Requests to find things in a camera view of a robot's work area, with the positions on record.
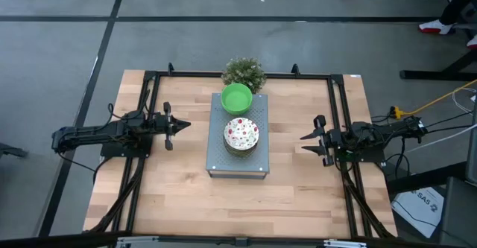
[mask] floor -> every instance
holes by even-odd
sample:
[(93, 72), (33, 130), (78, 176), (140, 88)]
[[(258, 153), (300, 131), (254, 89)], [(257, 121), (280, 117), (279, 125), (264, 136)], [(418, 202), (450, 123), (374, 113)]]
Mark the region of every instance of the floor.
[[(29, 156), (0, 160), (0, 239), (37, 234), (58, 156), (51, 133), (73, 124), (95, 65), (107, 22), (10, 22), (1, 16), (110, 16), (115, 0), (0, 0), (0, 142)], [(446, 0), (122, 0), (118, 16), (432, 17)], [(467, 38), (421, 34), (415, 22), (116, 22), (85, 125), (103, 124), (124, 69), (221, 71), (234, 57), (257, 57), (265, 71), (360, 74), (372, 115), (389, 106), (415, 109), (459, 82), (399, 79), (399, 70), (440, 70), (467, 52)], [(457, 99), (471, 107), (468, 92)], [(432, 123), (461, 110), (452, 99), (420, 113)], [(446, 126), (469, 124), (471, 118)], [(433, 133), (424, 142), (448, 136)], [(408, 148), (417, 146), (408, 141)], [(466, 159), (468, 135), (410, 153), (415, 173)], [(394, 140), (387, 155), (399, 151)], [(75, 160), (98, 164), (99, 147), (81, 147)], [(53, 235), (78, 233), (92, 174), (72, 166)]]

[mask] yellow cable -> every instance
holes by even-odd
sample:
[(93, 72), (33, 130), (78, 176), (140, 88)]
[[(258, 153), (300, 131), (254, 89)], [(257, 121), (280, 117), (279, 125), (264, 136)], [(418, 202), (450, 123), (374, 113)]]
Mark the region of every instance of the yellow cable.
[(458, 91), (462, 90), (463, 88), (466, 88), (466, 87), (468, 87), (468, 86), (471, 86), (472, 84), (474, 84), (474, 83), (476, 83), (476, 82), (477, 82), (477, 80), (473, 80), (473, 81), (467, 83), (466, 85), (464, 85), (464, 86), (462, 86), (462, 87), (460, 87), (460, 88), (457, 88), (457, 89), (453, 90), (452, 92), (450, 92), (450, 93), (448, 93), (448, 94), (442, 95), (441, 97), (439, 97), (438, 99), (432, 101), (431, 103), (428, 103), (428, 104), (426, 104), (426, 105), (424, 105), (424, 106), (422, 106), (422, 107), (420, 107), (420, 108), (418, 108), (418, 109), (416, 109), (416, 110), (414, 110), (414, 111), (411, 111), (411, 112), (405, 112), (405, 111), (399, 110), (399, 109), (396, 107), (397, 116), (398, 116), (398, 118), (400, 118), (400, 117), (403, 116), (403, 115), (414, 115), (414, 114), (418, 113), (419, 111), (425, 109), (426, 107), (429, 107), (429, 106), (431, 106), (431, 105), (437, 103), (438, 101), (441, 101), (442, 99), (446, 98), (447, 96), (451, 95), (452, 93), (458, 92)]

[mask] gray metal platform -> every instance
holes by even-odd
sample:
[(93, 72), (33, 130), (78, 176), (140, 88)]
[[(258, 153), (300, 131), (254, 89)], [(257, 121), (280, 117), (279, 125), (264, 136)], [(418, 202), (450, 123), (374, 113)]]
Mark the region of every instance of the gray metal platform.
[(269, 173), (267, 95), (254, 95), (252, 106), (241, 117), (255, 122), (260, 132), (256, 150), (244, 157), (234, 156), (226, 150), (224, 128), (227, 122), (237, 117), (222, 107), (220, 93), (212, 94), (206, 162), (211, 177), (263, 179)]

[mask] wooden table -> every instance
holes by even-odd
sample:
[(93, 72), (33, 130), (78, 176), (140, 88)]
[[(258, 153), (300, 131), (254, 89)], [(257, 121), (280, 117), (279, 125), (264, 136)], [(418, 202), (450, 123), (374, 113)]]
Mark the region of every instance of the wooden table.
[[(137, 108), (144, 71), (126, 70), (116, 100), (116, 114)], [(344, 76), (352, 121), (370, 121), (362, 79)], [(192, 125), (178, 133), (174, 150), (155, 136), (139, 193), (133, 233), (143, 235), (213, 235), (287, 238), (349, 238), (341, 175), (325, 168), (316, 154), (301, 149), (313, 118), (332, 115), (325, 80), (270, 79), (268, 95), (270, 174), (264, 180), (211, 179), (205, 171), (211, 93), (221, 79), (161, 77), (156, 111), (169, 101), (176, 118)], [(338, 87), (335, 88), (339, 101)], [(118, 196), (124, 158), (112, 158), (99, 170), (84, 229), (91, 229)], [(372, 163), (361, 163), (367, 203), (387, 230), (397, 234), (385, 179)], [(128, 203), (120, 229), (125, 228)], [(355, 203), (358, 231), (362, 234)]]

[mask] green bowl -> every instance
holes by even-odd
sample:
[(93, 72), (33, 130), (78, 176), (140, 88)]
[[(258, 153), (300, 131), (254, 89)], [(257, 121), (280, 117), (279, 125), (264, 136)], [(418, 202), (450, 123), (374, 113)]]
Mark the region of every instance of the green bowl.
[(244, 84), (233, 83), (222, 90), (222, 106), (231, 115), (244, 114), (252, 105), (252, 99), (251, 90)]

